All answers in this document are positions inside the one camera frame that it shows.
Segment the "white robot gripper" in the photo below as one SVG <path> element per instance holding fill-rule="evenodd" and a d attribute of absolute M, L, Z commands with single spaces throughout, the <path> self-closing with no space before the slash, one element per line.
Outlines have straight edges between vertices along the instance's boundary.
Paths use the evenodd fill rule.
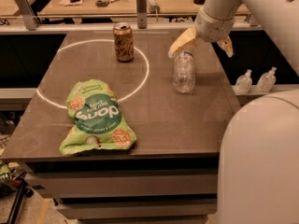
<path fill-rule="evenodd" d="M 168 57 L 173 58 L 177 51 L 193 43 L 199 35 L 206 42 L 217 42 L 218 46 L 231 58 L 234 55 L 233 43 L 230 34 L 235 18 L 229 20 L 218 20 L 208 15 L 201 7 L 194 22 L 194 27 L 188 28 L 170 46 Z"/>

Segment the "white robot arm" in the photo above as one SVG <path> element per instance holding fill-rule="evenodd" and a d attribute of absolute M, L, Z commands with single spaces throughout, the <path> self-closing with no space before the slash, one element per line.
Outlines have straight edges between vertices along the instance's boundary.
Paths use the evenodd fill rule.
<path fill-rule="evenodd" d="M 206 0 L 170 52 L 200 37 L 225 38 L 245 5 L 293 70 L 299 70 L 299 0 Z M 221 142 L 218 224 L 299 224 L 299 89 L 244 105 Z"/>

